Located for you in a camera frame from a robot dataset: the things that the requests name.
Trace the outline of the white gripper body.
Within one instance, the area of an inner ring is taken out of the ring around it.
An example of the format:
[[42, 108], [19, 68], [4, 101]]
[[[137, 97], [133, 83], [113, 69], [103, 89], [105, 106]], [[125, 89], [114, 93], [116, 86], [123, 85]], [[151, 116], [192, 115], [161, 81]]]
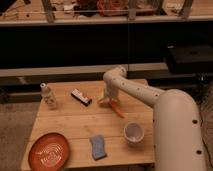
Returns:
[[111, 82], [106, 82], [105, 83], [104, 93], [110, 99], [113, 99], [115, 101], [119, 100], [119, 98], [118, 98], [118, 96], [119, 96], [119, 89], [117, 88], [116, 85], [114, 85]]

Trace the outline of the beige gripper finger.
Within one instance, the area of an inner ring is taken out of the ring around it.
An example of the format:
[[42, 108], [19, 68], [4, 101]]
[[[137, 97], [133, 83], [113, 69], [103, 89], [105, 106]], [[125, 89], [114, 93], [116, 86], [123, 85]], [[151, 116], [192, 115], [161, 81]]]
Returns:
[[108, 97], [101, 98], [97, 101], [97, 103], [100, 107], [107, 107], [109, 105], [109, 98]]

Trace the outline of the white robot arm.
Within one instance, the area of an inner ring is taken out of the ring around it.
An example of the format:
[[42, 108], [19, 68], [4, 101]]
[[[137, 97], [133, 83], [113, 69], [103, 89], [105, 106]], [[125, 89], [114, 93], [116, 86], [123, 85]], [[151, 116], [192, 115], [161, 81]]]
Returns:
[[155, 171], [207, 171], [199, 108], [188, 93], [131, 81], [123, 66], [106, 71], [103, 81], [103, 99], [123, 91], [153, 109]]

